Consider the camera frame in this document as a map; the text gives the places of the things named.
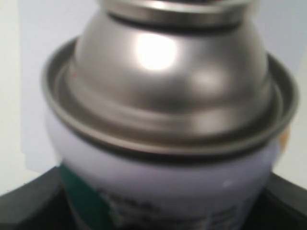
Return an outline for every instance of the metal rim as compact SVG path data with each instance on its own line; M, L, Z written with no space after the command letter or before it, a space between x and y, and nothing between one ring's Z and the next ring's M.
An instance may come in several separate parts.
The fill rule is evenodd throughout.
M276 85L279 85L281 89L281 84L288 88L291 95L283 95L283 98L289 98L289 107L279 122L270 128L258 133L256 136L242 141L236 141L230 144L222 144L212 146L196 146L185 148L182 146L170 147L170 146L158 146L154 144L144 144L137 142L130 142L124 139L118 139L116 137L110 136L107 133L101 132L101 130L95 130L94 128L88 127L81 120L76 119L73 114L67 112L67 110L61 106L61 104L55 98L56 89L54 89L54 81L57 78L58 73L67 64L70 57L73 55L74 47L76 44L76 39L70 41L63 47L61 47L49 60L47 63L44 75L43 75L43 90L47 102L53 112L58 116L58 118L69 128L75 132L92 139L95 142L106 144L109 146L115 146L117 148L122 148L124 150L134 150L137 152L150 153L150 154L161 154L161 155L178 155L178 156L208 156L208 157L218 157L224 155L232 155L237 152L241 152L247 149L254 148L261 144L264 144L275 137L277 137L290 123L292 120L297 106L298 106L298 89L296 82L289 75L288 71L271 55L269 59L271 62L271 68L276 69L281 73L280 76L275 77Z
M239 23L256 0L212 0L204 3L162 0L100 0L111 14L166 26L227 26Z

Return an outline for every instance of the spray can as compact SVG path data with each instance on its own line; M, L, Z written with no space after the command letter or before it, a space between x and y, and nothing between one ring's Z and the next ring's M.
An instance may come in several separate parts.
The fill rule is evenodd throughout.
M78 227L239 230L298 101L252 0L102 4L43 77Z

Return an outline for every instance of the metal can top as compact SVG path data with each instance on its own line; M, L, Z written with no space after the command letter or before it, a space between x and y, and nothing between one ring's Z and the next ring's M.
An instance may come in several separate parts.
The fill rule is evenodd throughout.
M100 0L112 15L138 23L217 27L241 22L257 0Z

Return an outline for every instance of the black surface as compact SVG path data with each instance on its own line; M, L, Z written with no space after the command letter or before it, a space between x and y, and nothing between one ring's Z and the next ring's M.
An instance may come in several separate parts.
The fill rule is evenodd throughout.
M0 197L0 230L75 230L57 168ZM307 230L307 191L272 175L243 230Z

